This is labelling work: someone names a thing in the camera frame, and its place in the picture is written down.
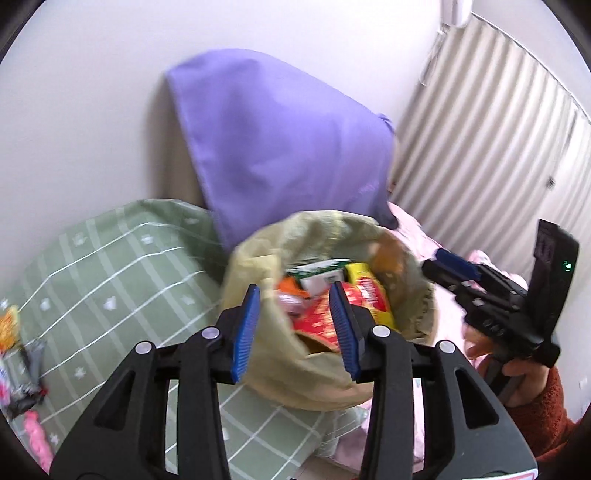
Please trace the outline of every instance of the green blanket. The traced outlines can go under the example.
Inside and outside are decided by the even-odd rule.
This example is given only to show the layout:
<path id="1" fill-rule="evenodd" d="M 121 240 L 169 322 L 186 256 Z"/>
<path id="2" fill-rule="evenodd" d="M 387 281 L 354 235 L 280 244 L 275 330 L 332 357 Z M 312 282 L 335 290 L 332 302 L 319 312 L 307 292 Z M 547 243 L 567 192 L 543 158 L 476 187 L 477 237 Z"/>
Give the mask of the green blanket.
<path id="1" fill-rule="evenodd" d="M 206 210 L 145 200 L 70 228 L 0 296 L 0 313 L 20 308 L 25 344 L 39 337 L 47 342 L 49 394 L 37 411 L 54 450 L 137 342 L 184 342 L 216 322 L 227 260 Z M 9 354 L 4 363 L 19 378 L 18 356 Z M 177 386 L 170 387 L 166 432 L 166 465 L 175 473 Z M 356 408 L 285 408 L 242 385 L 218 390 L 234 479 L 290 478 L 323 437 L 329 455 L 334 439 L 364 418 Z M 28 448 L 22 417 L 11 426 Z"/>

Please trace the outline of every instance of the snack package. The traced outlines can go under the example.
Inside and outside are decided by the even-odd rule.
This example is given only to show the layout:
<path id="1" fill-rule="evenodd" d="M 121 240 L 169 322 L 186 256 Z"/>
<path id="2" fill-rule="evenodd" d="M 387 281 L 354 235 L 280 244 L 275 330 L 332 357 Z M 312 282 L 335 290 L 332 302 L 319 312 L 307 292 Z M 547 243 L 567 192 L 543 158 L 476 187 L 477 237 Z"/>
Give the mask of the snack package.
<path id="1" fill-rule="evenodd" d="M 348 282 L 361 291 L 376 323 L 395 329 L 394 316 L 382 284 L 374 277 L 367 264 L 351 263 L 345 267 Z"/>
<path id="2" fill-rule="evenodd" d="M 331 283 L 345 280 L 343 267 L 350 262 L 351 260 L 346 258 L 335 258 L 308 265 L 299 265 L 289 268 L 287 272 L 295 276 L 302 288 L 310 293 L 310 296 L 317 297 L 324 293 Z"/>
<path id="3" fill-rule="evenodd" d="M 279 285 L 277 285 L 277 290 L 283 293 L 287 293 L 289 295 L 302 297 L 303 299 L 310 298 L 310 294 L 305 290 L 302 290 L 300 286 L 297 284 L 297 280 L 295 277 L 283 278 L 283 280 L 279 282 Z"/>
<path id="4" fill-rule="evenodd" d="M 361 291 L 350 283 L 343 283 L 349 301 L 354 305 L 368 308 Z M 294 321 L 294 330 L 310 353 L 340 352 L 329 306 L 329 292 L 313 300 L 310 307 Z"/>

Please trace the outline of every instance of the snack wrapper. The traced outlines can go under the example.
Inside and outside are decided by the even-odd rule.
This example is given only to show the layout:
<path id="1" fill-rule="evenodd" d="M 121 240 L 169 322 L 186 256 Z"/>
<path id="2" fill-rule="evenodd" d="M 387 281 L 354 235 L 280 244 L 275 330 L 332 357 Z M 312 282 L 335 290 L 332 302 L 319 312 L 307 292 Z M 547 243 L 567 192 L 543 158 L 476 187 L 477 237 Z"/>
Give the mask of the snack wrapper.
<path id="1" fill-rule="evenodd" d="M 350 283 L 356 285 L 365 301 L 367 308 L 374 317 L 375 323 L 395 329 L 394 316 L 390 311 L 388 297 L 382 284 L 371 273 L 367 264 L 351 263 L 345 267 Z"/>
<path id="2" fill-rule="evenodd" d="M 345 294 L 354 305 L 368 308 L 361 291 L 350 283 L 343 283 Z M 312 305 L 294 321 L 294 330 L 310 353 L 340 352 L 329 306 L 329 292 L 316 298 Z"/>

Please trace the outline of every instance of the candy wrapper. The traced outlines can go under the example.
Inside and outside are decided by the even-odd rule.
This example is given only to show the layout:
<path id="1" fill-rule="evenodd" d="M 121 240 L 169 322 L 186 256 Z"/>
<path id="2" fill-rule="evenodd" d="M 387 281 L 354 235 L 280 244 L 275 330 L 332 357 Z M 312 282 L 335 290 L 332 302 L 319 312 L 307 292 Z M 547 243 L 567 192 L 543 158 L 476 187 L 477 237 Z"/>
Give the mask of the candy wrapper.
<path id="1" fill-rule="evenodd" d="M 368 307 L 355 285 L 343 283 L 343 289 L 349 302 L 360 307 Z M 335 326 L 330 315 L 328 291 L 313 300 L 310 307 L 294 321 L 294 330 L 310 353 L 340 352 Z"/>
<path id="2" fill-rule="evenodd" d="M 283 311 L 288 314 L 292 320 L 304 313 L 310 304 L 310 300 L 303 299 L 297 295 L 283 293 L 282 291 L 277 291 L 277 300 L 279 300 L 279 304 Z"/>
<path id="3" fill-rule="evenodd" d="M 374 277 L 369 267 L 364 263 L 351 263 L 345 267 L 350 283 L 361 291 L 374 317 L 375 323 L 395 328 L 394 316 L 390 311 L 388 297 L 382 284 Z"/>

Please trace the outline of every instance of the purple pillow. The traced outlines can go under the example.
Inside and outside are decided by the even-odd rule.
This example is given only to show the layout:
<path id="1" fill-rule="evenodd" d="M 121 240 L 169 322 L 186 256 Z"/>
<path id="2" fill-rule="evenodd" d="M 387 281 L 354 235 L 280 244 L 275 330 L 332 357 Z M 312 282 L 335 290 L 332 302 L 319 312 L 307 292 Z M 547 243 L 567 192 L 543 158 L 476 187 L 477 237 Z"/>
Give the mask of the purple pillow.
<path id="1" fill-rule="evenodd" d="M 387 120 L 256 51 L 210 51 L 167 76 L 227 250 L 304 210 L 360 213 L 396 228 L 387 206 Z"/>

